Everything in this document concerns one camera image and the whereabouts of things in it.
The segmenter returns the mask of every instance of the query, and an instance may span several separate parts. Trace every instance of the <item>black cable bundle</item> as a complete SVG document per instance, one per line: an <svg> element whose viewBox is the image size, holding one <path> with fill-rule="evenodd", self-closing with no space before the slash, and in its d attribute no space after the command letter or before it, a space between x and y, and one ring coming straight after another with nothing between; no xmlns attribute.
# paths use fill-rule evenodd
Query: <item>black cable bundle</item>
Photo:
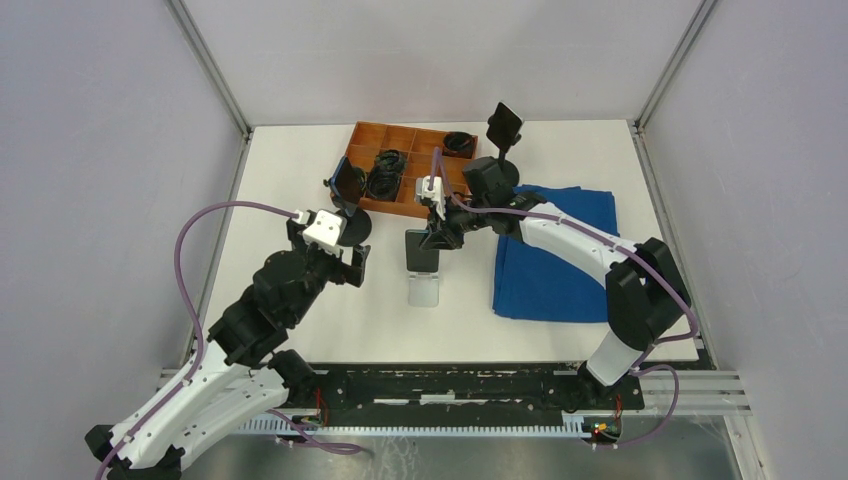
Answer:
<svg viewBox="0 0 848 480"><path fill-rule="evenodd" d="M474 137L465 132L450 132L445 135L445 155L448 157L471 158L474 154Z"/></svg>
<svg viewBox="0 0 848 480"><path fill-rule="evenodd" d="M374 168L368 174L365 193L374 200L393 202L400 189L400 180L406 170L406 155L397 150L386 150L377 155Z"/></svg>

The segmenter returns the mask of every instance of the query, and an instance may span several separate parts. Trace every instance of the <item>black circular base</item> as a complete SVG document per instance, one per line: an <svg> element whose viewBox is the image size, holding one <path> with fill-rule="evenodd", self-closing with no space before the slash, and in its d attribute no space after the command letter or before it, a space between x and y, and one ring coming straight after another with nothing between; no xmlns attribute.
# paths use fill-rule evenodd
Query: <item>black circular base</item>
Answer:
<svg viewBox="0 0 848 480"><path fill-rule="evenodd" d="M501 170L504 172L504 177L506 177L506 181L509 182L513 187L518 186L518 181L520 176L518 174L518 167L515 166L514 163L509 160L503 160L500 164Z"/></svg>
<svg viewBox="0 0 848 480"><path fill-rule="evenodd" d="M347 218L347 225L339 237L339 245L342 247L359 245L371 235L371 217L365 210L357 208L352 217L348 217L341 210L336 212L336 215Z"/></svg>

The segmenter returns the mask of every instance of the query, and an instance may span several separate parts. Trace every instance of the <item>gray floor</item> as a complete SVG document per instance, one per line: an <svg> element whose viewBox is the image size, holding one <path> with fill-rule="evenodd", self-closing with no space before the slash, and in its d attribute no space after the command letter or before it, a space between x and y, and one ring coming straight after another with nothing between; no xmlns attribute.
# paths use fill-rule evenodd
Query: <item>gray floor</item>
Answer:
<svg viewBox="0 0 848 480"><path fill-rule="evenodd" d="M625 418L625 437L656 419ZM269 438L230 436L188 469L185 480L680 480L739 479L720 417L674 419L642 445L595 452L569 439L338 437L373 455L329 455L280 447Z"/></svg>

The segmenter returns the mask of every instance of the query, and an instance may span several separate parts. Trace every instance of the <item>folded blue cloth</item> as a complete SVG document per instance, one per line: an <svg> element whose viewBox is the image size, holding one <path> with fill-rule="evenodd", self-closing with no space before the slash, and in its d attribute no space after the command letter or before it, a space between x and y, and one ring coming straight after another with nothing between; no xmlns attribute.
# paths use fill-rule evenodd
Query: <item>folded blue cloth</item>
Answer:
<svg viewBox="0 0 848 480"><path fill-rule="evenodd" d="M517 192L540 193L563 212L618 236L615 197L580 187L522 185ZM495 260L492 308L508 318L552 322L606 322L604 288L592 277L551 253L500 237Z"/></svg>

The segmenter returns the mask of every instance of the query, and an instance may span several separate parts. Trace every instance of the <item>brown compartment box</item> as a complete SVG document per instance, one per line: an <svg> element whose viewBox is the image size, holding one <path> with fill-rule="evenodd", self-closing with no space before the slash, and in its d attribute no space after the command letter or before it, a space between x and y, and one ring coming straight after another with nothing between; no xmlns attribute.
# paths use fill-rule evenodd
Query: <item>brown compartment box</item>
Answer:
<svg viewBox="0 0 848 480"><path fill-rule="evenodd" d="M427 207L415 203L415 180L430 174L430 162L433 148L444 148L442 140L449 132L426 130L423 128L401 127L382 123L356 122L353 135L350 136L345 155L350 163L368 173L374 167L374 159L380 152L395 149L406 155L407 166L401 179L400 189L394 202L383 202L362 197L359 206L364 210L393 213L407 217L427 218ZM474 150L471 158L476 158L477 137L474 136ZM448 173L448 181L454 191L470 193L462 177L462 167L471 159L443 157Z"/></svg>

